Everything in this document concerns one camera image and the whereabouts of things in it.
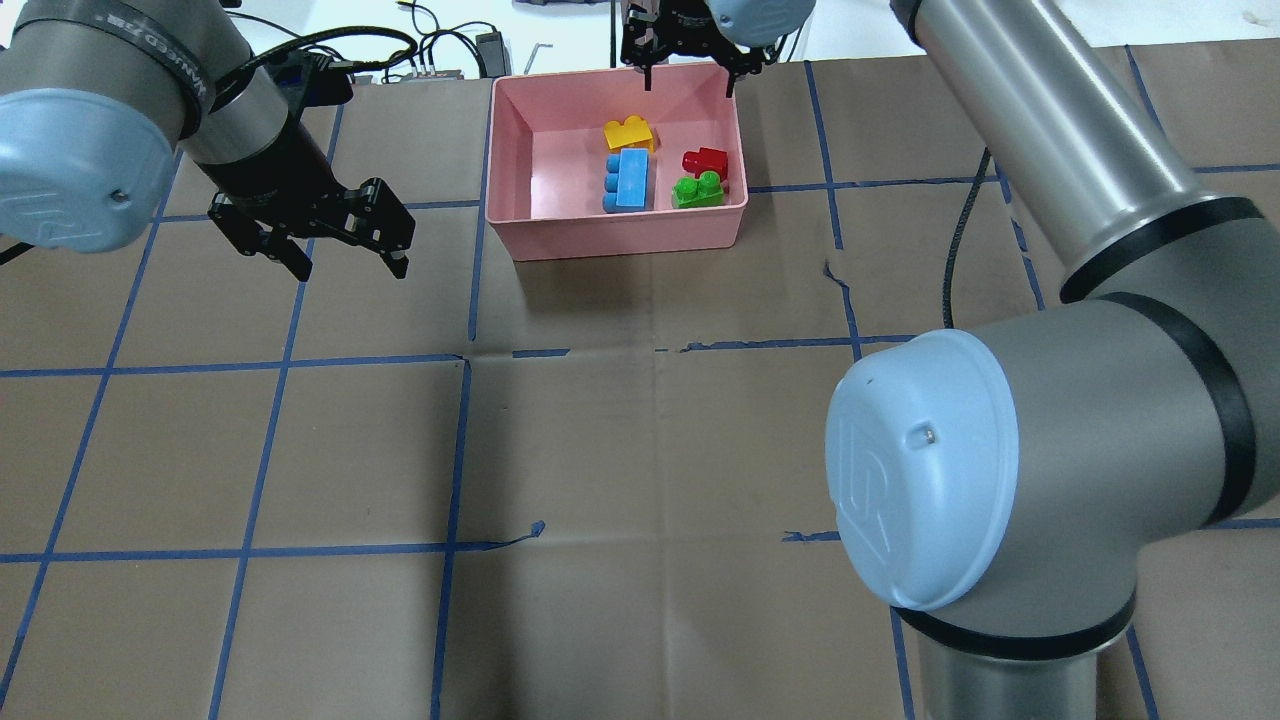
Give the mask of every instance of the blue block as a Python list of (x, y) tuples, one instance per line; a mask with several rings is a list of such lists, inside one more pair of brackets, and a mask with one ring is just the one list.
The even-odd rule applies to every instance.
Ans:
[(639, 213), (649, 209), (649, 151), (623, 147), (609, 155), (604, 169), (604, 211)]

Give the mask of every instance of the blue tape line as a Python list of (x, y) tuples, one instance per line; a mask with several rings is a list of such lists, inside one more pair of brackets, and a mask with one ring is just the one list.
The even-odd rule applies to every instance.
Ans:
[(1271, 173), (1276, 170), (1280, 170), (1280, 163), (1263, 163), (1261, 165), (1208, 165), (1204, 168), (1196, 168), (1197, 173), (1203, 173), (1203, 174)]
[(13, 648), (9, 651), (9, 662), (4, 666), (4, 679), (0, 680), (0, 708), (4, 707), (5, 697), (9, 696), (9, 683), (13, 682), (13, 673), (18, 669), (18, 657), (22, 655), (22, 646), (27, 642), (27, 630), (20, 629), (18, 637), (13, 639)]
[(95, 377), (106, 373), (106, 368), (36, 368), (31, 370), (0, 370), (0, 378), (74, 378)]
[(1263, 530), (1280, 528), (1280, 518), (1239, 518), (1235, 520), (1222, 520), (1216, 525), (1204, 528), (1206, 530)]
[(888, 624), (893, 632), (893, 656), (897, 659), (897, 685), (902, 693), (902, 714), (915, 720), (915, 698), (911, 697), (911, 670), (906, 662), (906, 641), (902, 638), (902, 620), (888, 609)]
[(829, 190), (831, 184), (824, 182), (814, 182), (808, 184), (762, 184), (756, 187), (746, 188), (750, 195), (762, 195), (769, 192), (805, 192), (809, 190)]
[(845, 238), (840, 229), (840, 208), (836, 206), (836, 190), (832, 187), (835, 181), (831, 173), (831, 150), (827, 146), (827, 127), (822, 122), (818, 82), (813, 77), (813, 63), (809, 60), (804, 61), (804, 74), (809, 81), (809, 102), (813, 104), (813, 122), (818, 128), (818, 147), (822, 150), (822, 174), (827, 181), (827, 209), (831, 211), (831, 234), (836, 238), (836, 250), (844, 250)]
[(1142, 646), (1138, 643), (1138, 630), (1129, 625), (1125, 630), (1125, 639), (1129, 641), (1129, 655), (1133, 656), (1133, 670), (1138, 674), (1138, 688), (1142, 691), (1142, 703), (1147, 706), (1147, 720), (1160, 720), (1160, 710), (1156, 707), (1156, 693), (1151, 689), (1151, 678), (1147, 675), (1147, 662), (1142, 659)]
[[(307, 258), (315, 251), (315, 240), (307, 241)], [(239, 618), (239, 603), (244, 593), (244, 575), (248, 571), (250, 548), (253, 547), (253, 533), (257, 529), (257, 514), (262, 503), (262, 488), (266, 486), (266, 471), (271, 462), (271, 450), (275, 446), (275, 429), (280, 420), (280, 406), (284, 404), (284, 386), (289, 379), (289, 359), (293, 355), (293, 342), (298, 333), (298, 320), (302, 316), (302, 301), (306, 297), (306, 283), (298, 283), (293, 296), (293, 314), (289, 318), (289, 331), (284, 338), (284, 354), (280, 361), (280, 374), (275, 380), (275, 395), (271, 400), (271, 415), (266, 421), (266, 437), (262, 439), (262, 454), (259, 457), (257, 477), (253, 480), (253, 495), (248, 505), (248, 519), (244, 521), (244, 539), (237, 553), (236, 582), (232, 585), (230, 607), (227, 611), (227, 625), (223, 629), (223, 644), (218, 653), (218, 673), (214, 676), (214, 693), (209, 702), (209, 720), (216, 720), (221, 710), (223, 688), (227, 682), (227, 664), (230, 661), (232, 641), (236, 637), (236, 621)]]
[(352, 365), (415, 365), (420, 363), (457, 363), (461, 355), (448, 352), (434, 355), (384, 355), (370, 357), (312, 357), (291, 360), (291, 368), (347, 368)]
[(838, 347), (849, 345), (847, 337), (809, 337), (792, 340), (722, 340), (710, 345), (690, 342), (680, 352), (701, 352), (707, 350), (759, 350), (769, 347)]
[(200, 220), (207, 220), (209, 215), (169, 215), (160, 218), (157, 223), (198, 223)]
[(796, 530), (782, 533), (782, 542), (840, 542), (838, 530), (823, 530), (820, 533), (804, 534)]
[(147, 560), (227, 560), (239, 557), (241, 551), (207, 550), (104, 550), (90, 552), (55, 552), (54, 562), (143, 562)]
[(568, 355), (567, 347), (553, 347), (549, 350), (515, 350), (511, 356), (520, 360), (522, 357), (563, 357)]
[[(896, 187), (902, 184), (970, 184), (973, 177), (968, 178), (918, 178), (918, 179), (890, 179), (890, 181), (855, 181), (846, 183), (836, 183), (837, 190), (846, 187)], [(982, 183), (996, 182), (996, 176), (987, 176), (982, 178)]]
[(822, 274), (831, 282), (840, 286), (841, 296), (845, 300), (845, 322), (849, 323), (849, 345), (854, 348), (854, 361), (856, 363), (863, 359), (863, 346), (859, 342), (861, 334), (858, 333), (858, 318), (854, 316), (854, 301), (850, 297), (849, 283), (837, 278), (831, 272), (831, 263), (824, 263), (822, 265)]
[(431, 720), (440, 717), (440, 693), (444, 692), (444, 650), (449, 630), (449, 603), (453, 597), (453, 564), (457, 557), (458, 518), (462, 514), (462, 465), (467, 451), (467, 419), (471, 415), (471, 363), (462, 365), (462, 392), (458, 398), (458, 432), (453, 443), (453, 491), (449, 496), (449, 550), (444, 553), (440, 577), (440, 605), (435, 620), (435, 662), (431, 667)]
[(1147, 108), (1147, 114), (1151, 115), (1151, 120), (1156, 123), (1160, 132), (1165, 132), (1165, 126), (1160, 122), (1160, 115), (1156, 113), (1156, 105), (1151, 101), (1151, 94), (1147, 92), (1147, 83), (1142, 79), (1138, 59), (1133, 56), (1133, 47), (1125, 45), (1124, 54), (1129, 56), (1129, 70), (1133, 73), (1133, 81), (1138, 85), (1138, 96), (1142, 97), (1142, 104)]
[(113, 375), (180, 375), (188, 373), (241, 373), (246, 370), (279, 370), (280, 363), (212, 363), (209, 365), (141, 365), (114, 368)]
[(489, 204), (489, 132), (493, 124), (493, 86), (489, 86), (489, 110), (485, 114), (484, 159), (480, 165), (480, 204), (476, 210), (476, 247), (471, 258), (471, 304), (467, 306), (467, 340), (476, 341), (480, 324), (480, 269), (484, 266), (484, 225)]
[[(525, 541), (541, 537), (547, 529), (547, 523), (538, 520), (529, 528), (529, 533), (507, 541), (470, 541), (458, 542), (452, 547), (457, 552), (489, 552), (502, 550)], [(431, 555), (444, 553), (449, 548), (447, 542), (421, 542), (421, 543), (388, 543), (388, 544), (333, 544), (333, 546), (300, 546), (300, 547), (253, 547), (248, 556), (253, 557), (339, 557), (361, 555)], [(51, 562), (146, 562), (152, 560), (232, 560), (238, 559), (244, 551), (234, 547), (212, 547), (196, 550), (105, 550), (87, 552), (55, 552), (49, 559)], [(0, 565), (19, 565), (40, 562), (46, 556), (40, 552), (18, 552), (0, 555)]]
[(333, 129), (329, 131), (329, 147), (325, 150), (325, 158), (329, 164), (333, 164), (334, 156), (338, 154), (338, 133), (342, 132), (342, 117), (347, 113), (346, 105), (338, 105), (338, 111), (333, 115)]
[(479, 200), (443, 200), (438, 202), (406, 202), (406, 210), (444, 210), (449, 208), (479, 208)]
[[(996, 176), (987, 176), (982, 182), (996, 182)], [(749, 187), (746, 191), (751, 195), (768, 195), (777, 192), (809, 192), (814, 190), (852, 190), (852, 188), (867, 188), (867, 187), (896, 187), (905, 184), (969, 184), (973, 182), (972, 177), (940, 177), (940, 178), (900, 178), (900, 179), (870, 179), (870, 181), (844, 181), (844, 182), (810, 182), (801, 184), (759, 184), (755, 187)]]
[(1027, 282), (1032, 283), (1032, 295), (1036, 296), (1036, 309), (1043, 310), (1044, 293), (1041, 292), (1039, 277), (1036, 274), (1036, 265), (1032, 263), (1030, 258), (1023, 255), (1023, 266), (1027, 268)]
[(1014, 205), (1014, 190), (1009, 186), (1009, 176), (1005, 174), (1005, 169), (1000, 167), (1000, 163), (993, 163), (996, 167), (996, 179), (1000, 181), (1000, 195), (1005, 199), (1005, 205)]
[(872, 345), (877, 342), (911, 342), (919, 336), (914, 334), (869, 334), (858, 338), (859, 345)]
[(1023, 231), (1021, 223), (1014, 218), (1014, 191), (1009, 184), (1009, 176), (1005, 170), (996, 164), (996, 177), (1000, 179), (1000, 192), (1005, 196), (1005, 208), (1009, 209), (1009, 222), (1014, 225), (1014, 238), (1018, 241), (1018, 249), (1023, 254), (1023, 269), (1027, 270), (1027, 283), (1032, 288), (1032, 296), (1036, 299), (1036, 309), (1044, 309), (1044, 293), (1041, 291), (1039, 275), (1036, 274), (1036, 263), (1032, 261), (1030, 249), (1027, 245), (1027, 232)]
[[(182, 151), (178, 152), (174, 168), (177, 168), (180, 161)], [(173, 183), (169, 183), (169, 188), (165, 190), (164, 197), (160, 199), (156, 214), (164, 214), (164, 209), (169, 204), (170, 192), (173, 192)], [(106, 356), (106, 366), (102, 369), (101, 379), (97, 383), (97, 392), (93, 395), (93, 404), (90, 406), (88, 418), (84, 421), (84, 432), (81, 433), (81, 441), (76, 448), (76, 460), (72, 462), (72, 469), (67, 478), (67, 486), (63, 489), (63, 497), (58, 503), (58, 514), (54, 516), (54, 525), (49, 530), (49, 539), (45, 543), (45, 552), (40, 561), (40, 569), (36, 570), (36, 580), (32, 583), (31, 594), (27, 596), (27, 606), (22, 612), (22, 623), (18, 625), (18, 635), (14, 638), (13, 648), (9, 651), (9, 661), (5, 664), (4, 676), (0, 678), (0, 710), (4, 710), (5, 698), (9, 697), (9, 685), (13, 683), (13, 674), (18, 667), (18, 659), (22, 656), (22, 647), (27, 638), (27, 630), (31, 629), (31, 619), (36, 612), (36, 603), (40, 601), (40, 591), (45, 587), (45, 577), (49, 574), (49, 564), (52, 561), (54, 547), (56, 547), (58, 537), (63, 532), (63, 523), (67, 520), (67, 509), (70, 507), (72, 495), (76, 492), (76, 484), (79, 480), (79, 471), (84, 464), (84, 454), (88, 450), (90, 438), (93, 436), (93, 427), (97, 423), (99, 411), (102, 409), (102, 397), (106, 395), (106, 386), (111, 379), (111, 370), (115, 368), (115, 360), (120, 355), (120, 346), (124, 343), (124, 332), (128, 329), (129, 319), (133, 316), (133, 307), (137, 304), (138, 291), (142, 288), (142, 277), (146, 274), (147, 263), (151, 260), (151, 250), (155, 247), (156, 233), (159, 232), (160, 223), (151, 223), (151, 231), (147, 233), (147, 242), (142, 247), (142, 258), (138, 260), (138, 269), (133, 274), (133, 284), (129, 286), (129, 296), (124, 301), (124, 311), (120, 314), (120, 323), (115, 328), (115, 340), (111, 341), (111, 351)]]

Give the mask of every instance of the red block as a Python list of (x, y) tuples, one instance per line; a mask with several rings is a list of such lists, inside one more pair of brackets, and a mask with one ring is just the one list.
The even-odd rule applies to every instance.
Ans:
[(685, 152), (685, 172), (694, 177), (705, 170), (714, 170), (722, 178), (728, 178), (728, 152), (714, 147), (701, 147), (698, 152)]

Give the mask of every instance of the pink plastic bin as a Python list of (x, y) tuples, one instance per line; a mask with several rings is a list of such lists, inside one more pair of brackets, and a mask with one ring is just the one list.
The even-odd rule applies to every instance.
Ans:
[[(516, 260), (730, 247), (746, 208), (737, 105), (716, 64), (659, 65), (653, 91), (630, 69), (504, 77), (493, 88), (485, 219)], [(653, 210), (608, 214), (604, 123), (640, 115), (658, 147)], [(724, 205), (675, 210), (671, 188), (689, 150), (728, 152)]]

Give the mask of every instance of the yellow block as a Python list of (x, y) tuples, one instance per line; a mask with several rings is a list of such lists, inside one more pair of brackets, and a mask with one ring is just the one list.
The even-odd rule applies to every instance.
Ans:
[(644, 147), (653, 152), (653, 129), (640, 115), (628, 115), (621, 123), (617, 120), (604, 123), (604, 140), (609, 143), (609, 152), (617, 152), (623, 147)]

